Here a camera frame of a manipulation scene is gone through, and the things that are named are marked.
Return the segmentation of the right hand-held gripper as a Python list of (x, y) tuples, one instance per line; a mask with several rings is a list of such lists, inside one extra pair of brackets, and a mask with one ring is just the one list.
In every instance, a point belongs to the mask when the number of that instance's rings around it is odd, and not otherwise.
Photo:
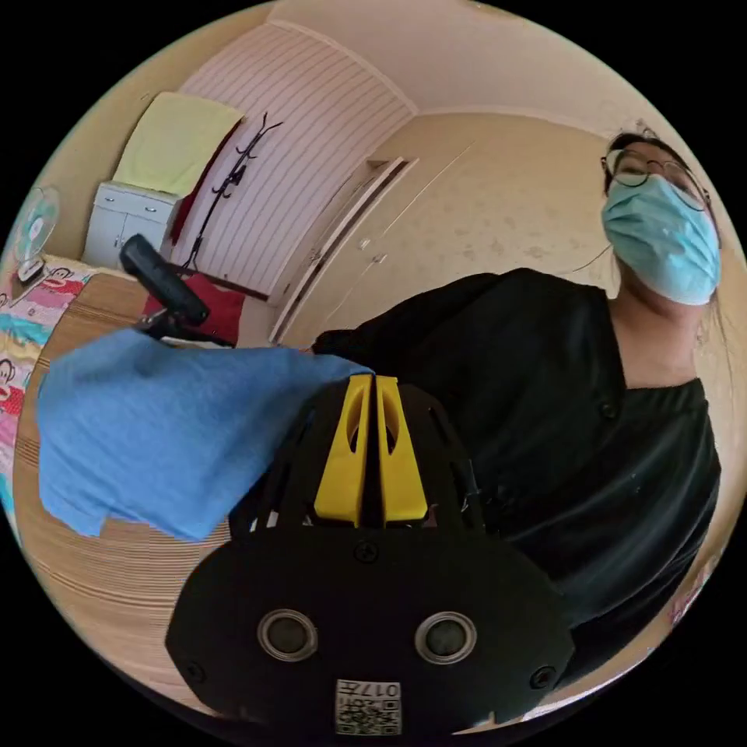
[(172, 314), (151, 314), (135, 324), (135, 330), (150, 338), (177, 348), (234, 348), (235, 344), (214, 335), (196, 331), (182, 324)]

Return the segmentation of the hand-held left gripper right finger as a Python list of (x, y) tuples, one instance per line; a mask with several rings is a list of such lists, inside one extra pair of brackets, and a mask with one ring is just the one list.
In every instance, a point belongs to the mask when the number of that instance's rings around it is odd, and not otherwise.
[(380, 376), (375, 381), (377, 448), (384, 521), (421, 521), (428, 513), (428, 503), (398, 381), (394, 377)]

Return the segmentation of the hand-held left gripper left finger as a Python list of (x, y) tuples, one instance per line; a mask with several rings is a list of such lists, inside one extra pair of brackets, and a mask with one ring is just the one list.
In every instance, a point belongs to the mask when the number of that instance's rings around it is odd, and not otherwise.
[(323, 521), (360, 525), (366, 476), (372, 376), (349, 378), (314, 512)]

